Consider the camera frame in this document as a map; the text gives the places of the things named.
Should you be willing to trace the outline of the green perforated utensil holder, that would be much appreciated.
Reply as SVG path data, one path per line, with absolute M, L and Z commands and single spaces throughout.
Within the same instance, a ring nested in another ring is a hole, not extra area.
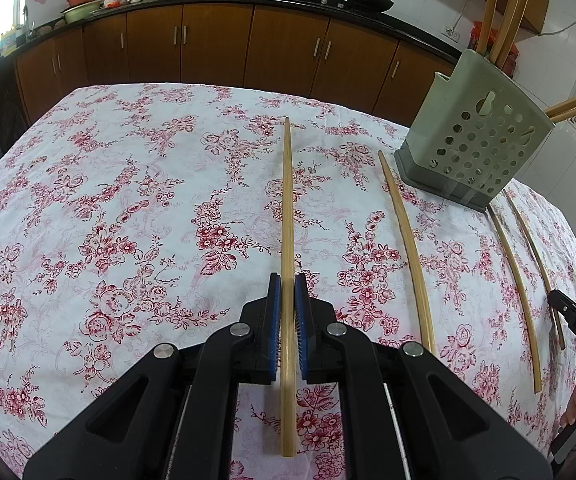
M 554 123 L 496 65 L 466 50 L 435 73 L 394 154 L 402 180 L 479 212 L 516 176 Z

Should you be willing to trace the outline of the green and red basins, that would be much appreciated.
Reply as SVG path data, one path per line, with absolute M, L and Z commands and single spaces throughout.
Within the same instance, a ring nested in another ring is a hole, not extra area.
M 67 8 L 62 11 L 66 24 L 82 21 L 102 6 L 101 0 L 66 0 Z

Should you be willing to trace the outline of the brown lower kitchen cabinets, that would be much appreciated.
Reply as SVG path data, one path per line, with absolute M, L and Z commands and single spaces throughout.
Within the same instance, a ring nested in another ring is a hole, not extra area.
M 13 65 L 34 122 L 87 84 L 274 91 L 409 125 L 458 51 L 388 15 L 297 0 L 171 0 L 103 12 L 32 41 Z

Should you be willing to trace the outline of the white wall socket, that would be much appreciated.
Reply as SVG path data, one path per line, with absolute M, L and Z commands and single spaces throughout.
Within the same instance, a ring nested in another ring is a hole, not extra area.
M 448 39 L 453 40 L 454 42 L 458 42 L 460 39 L 460 34 L 459 32 L 457 32 L 455 28 L 445 29 L 444 35 L 448 37 Z

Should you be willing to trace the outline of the red and green thermos group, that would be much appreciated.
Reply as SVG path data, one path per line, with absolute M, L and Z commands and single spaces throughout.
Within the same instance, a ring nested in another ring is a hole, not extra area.
M 468 42 L 469 49 L 476 50 L 478 48 L 481 28 L 482 28 L 482 22 L 474 21 Z M 497 35 L 498 30 L 496 28 L 492 28 L 489 32 L 488 43 L 486 44 L 486 54 L 490 54 L 492 52 L 494 44 L 497 40 Z M 508 52 L 506 61 L 503 66 L 503 72 L 510 78 L 512 78 L 514 76 L 514 73 L 516 72 L 518 58 L 519 58 L 519 50 L 516 47 L 516 44 L 513 44 Z

